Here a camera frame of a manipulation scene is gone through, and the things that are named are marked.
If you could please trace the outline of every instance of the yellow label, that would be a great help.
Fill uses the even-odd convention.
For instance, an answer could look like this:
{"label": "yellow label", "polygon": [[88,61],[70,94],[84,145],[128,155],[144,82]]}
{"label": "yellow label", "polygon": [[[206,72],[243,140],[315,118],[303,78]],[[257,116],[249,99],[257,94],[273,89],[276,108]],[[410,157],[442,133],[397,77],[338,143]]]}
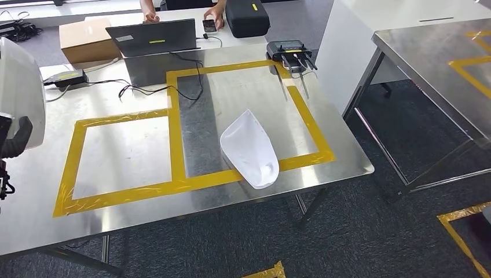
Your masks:
{"label": "yellow label", "polygon": [[62,75],[59,78],[60,79],[63,79],[63,78],[68,78],[68,77],[74,77],[74,76],[77,76],[77,75],[78,75],[78,73],[77,72],[74,72],[73,74],[65,74],[65,75]]}

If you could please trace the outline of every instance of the sticker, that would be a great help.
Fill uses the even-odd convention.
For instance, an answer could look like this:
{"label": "sticker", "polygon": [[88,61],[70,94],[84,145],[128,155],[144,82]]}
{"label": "sticker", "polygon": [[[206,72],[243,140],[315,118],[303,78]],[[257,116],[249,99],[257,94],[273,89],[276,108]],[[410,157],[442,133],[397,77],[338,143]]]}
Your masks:
{"label": "sticker", "polygon": [[62,76],[60,76],[58,78],[63,79],[63,78],[74,77],[74,76],[77,76],[77,75],[78,75],[78,73],[77,72],[74,72],[73,74],[65,74],[65,75],[62,75]]}
{"label": "sticker", "polygon": [[149,43],[159,43],[159,42],[166,42],[166,40],[165,39],[159,39],[156,41],[149,41]]}
{"label": "sticker", "polygon": [[124,41],[129,41],[129,40],[132,40],[133,39],[133,36],[132,35],[128,35],[128,36],[120,36],[120,37],[117,37],[116,40],[118,42],[124,42]]}

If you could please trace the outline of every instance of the black cable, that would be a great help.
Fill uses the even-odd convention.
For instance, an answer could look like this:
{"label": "black cable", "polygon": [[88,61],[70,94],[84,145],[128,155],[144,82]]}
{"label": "black cable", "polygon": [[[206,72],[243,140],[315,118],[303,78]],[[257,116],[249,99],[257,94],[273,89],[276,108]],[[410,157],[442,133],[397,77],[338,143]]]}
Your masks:
{"label": "black cable", "polygon": [[208,38],[214,38],[220,41],[220,48],[223,46],[223,42],[220,38],[217,38],[215,36],[208,36],[208,34],[204,33],[202,38],[196,38],[196,39],[208,39]]}
{"label": "black cable", "polygon": [[223,46],[223,42],[222,42],[222,40],[221,40],[220,38],[217,38],[217,37],[215,37],[215,36],[208,36],[208,37],[209,37],[209,38],[214,38],[214,39],[219,40],[219,41],[220,41],[220,48],[222,48],[222,46]]}
{"label": "black cable", "polygon": [[83,243],[81,243],[80,245],[77,245],[77,246],[71,246],[71,245],[68,245],[68,244],[65,245],[65,246],[67,246],[68,248],[77,249],[77,248],[80,248],[82,246],[87,245],[87,243],[89,243],[89,240],[86,240],[85,242],[83,242]]}
{"label": "black cable", "polygon": [[197,96],[196,98],[189,98],[189,97],[187,97],[187,96],[183,95],[181,92],[179,92],[179,90],[178,90],[176,87],[174,87],[174,86],[172,86],[172,87],[173,87],[173,88],[174,88],[174,89],[175,89],[175,90],[176,90],[176,91],[177,91],[177,92],[178,92],[180,95],[182,95],[183,97],[187,98],[188,100],[193,100],[193,101],[198,100],[198,99],[201,97],[201,95],[203,94],[203,82],[202,82],[202,80],[201,80],[201,73],[199,72],[199,67],[198,67],[198,64],[200,64],[200,65],[201,65],[201,67],[202,67],[202,68],[204,68],[203,62],[202,62],[202,61],[200,61],[200,60],[193,60],[193,59],[184,58],[184,57],[182,57],[181,55],[179,55],[179,54],[177,54],[177,53],[174,53],[174,52],[169,52],[169,53],[170,53],[170,54],[172,54],[172,55],[174,55],[175,57],[179,58],[179,59],[180,59],[180,60],[182,60],[182,61],[190,61],[190,62],[195,62],[195,63],[196,63],[196,71],[198,72],[198,82],[199,82],[199,84],[200,84],[200,91],[199,91],[199,93],[198,93],[198,96]]}
{"label": "black cable", "polygon": [[197,101],[200,99],[201,95],[203,94],[203,81],[201,79],[201,73],[199,71],[199,66],[198,65],[201,65],[201,67],[204,67],[203,65],[203,62],[200,61],[200,60],[194,60],[194,59],[188,59],[188,58],[184,58],[182,57],[181,55],[177,54],[177,53],[174,53],[174,52],[169,52],[170,54],[174,55],[175,57],[178,57],[180,60],[182,61],[190,61],[190,62],[195,62],[196,63],[196,71],[198,72],[198,82],[199,82],[199,85],[200,85],[200,91],[197,95],[196,98],[192,98],[192,97],[188,97],[186,96],[185,94],[181,93],[181,91],[179,91],[176,87],[174,87],[173,85],[169,85],[169,86],[165,86],[163,88],[160,88],[160,89],[156,89],[156,90],[147,90],[147,89],[143,89],[143,88],[140,88],[138,86],[134,86],[132,84],[130,84],[130,82],[124,80],[124,79],[110,79],[110,80],[103,80],[103,81],[96,81],[96,82],[85,82],[87,84],[90,84],[90,85],[95,85],[95,84],[104,84],[104,83],[109,83],[109,82],[124,82],[126,83],[126,85],[121,89],[119,90],[119,93],[118,93],[118,97],[121,99],[121,97],[123,97],[124,93],[126,92],[126,90],[128,89],[131,89],[131,90],[135,90],[135,91],[138,91],[146,96],[151,96],[157,92],[160,92],[160,91],[163,91],[163,90],[166,90],[168,88],[174,88],[177,93],[179,93],[182,97],[188,99],[188,100],[191,100],[191,101]]}
{"label": "black cable", "polygon": [[14,30],[9,31],[9,34],[7,35],[7,38],[10,39],[11,41],[24,42],[32,38],[33,36],[37,36],[41,34],[41,32],[43,31],[43,29],[37,28],[36,25],[34,25],[33,23],[23,22],[23,19],[29,16],[28,12],[20,12],[17,15],[19,19],[14,19],[8,10],[4,10],[3,12],[1,12],[0,16],[4,13],[7,13],[10,16],[10,18],[14,21],[12,25],[12,28]]}

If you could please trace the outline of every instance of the white robot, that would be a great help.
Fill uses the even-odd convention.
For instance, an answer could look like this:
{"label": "white robot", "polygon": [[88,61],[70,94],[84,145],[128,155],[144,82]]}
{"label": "white robot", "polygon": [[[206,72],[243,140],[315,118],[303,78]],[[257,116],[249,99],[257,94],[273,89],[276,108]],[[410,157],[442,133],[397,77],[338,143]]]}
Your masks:
{"label": "white robot", "polygon": [[15,192],[4,159],[43,143],[46,106],[43,79],[34,58],[0,38],[0,200]]}

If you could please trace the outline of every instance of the laptop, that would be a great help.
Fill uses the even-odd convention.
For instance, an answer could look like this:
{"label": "laptop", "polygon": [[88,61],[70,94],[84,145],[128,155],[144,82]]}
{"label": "laptop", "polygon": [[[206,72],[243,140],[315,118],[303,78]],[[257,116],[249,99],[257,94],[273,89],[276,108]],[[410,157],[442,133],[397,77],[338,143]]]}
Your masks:
{"label": "laptop", "polygon": [[126,57],[196,49],[194,19],[106,27]]}

